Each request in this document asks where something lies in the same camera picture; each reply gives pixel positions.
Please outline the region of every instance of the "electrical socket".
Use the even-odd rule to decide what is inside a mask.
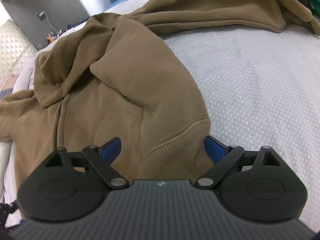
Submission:
[[[45,19],[45,12],[42,11],[41,13],[39,13],[38,18],[43,21]]]

